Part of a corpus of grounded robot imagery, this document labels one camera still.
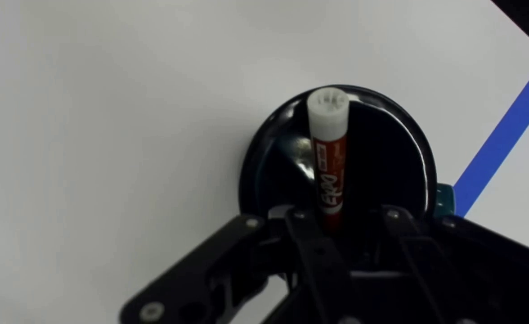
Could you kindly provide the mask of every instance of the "blue stripe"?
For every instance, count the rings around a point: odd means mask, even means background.
[[[505,112],[493,134],[485,139],[475,159],[457,181],[453,190],[458,217],[466,217],[527,127],[529,84],[518,94],[512,107]]]

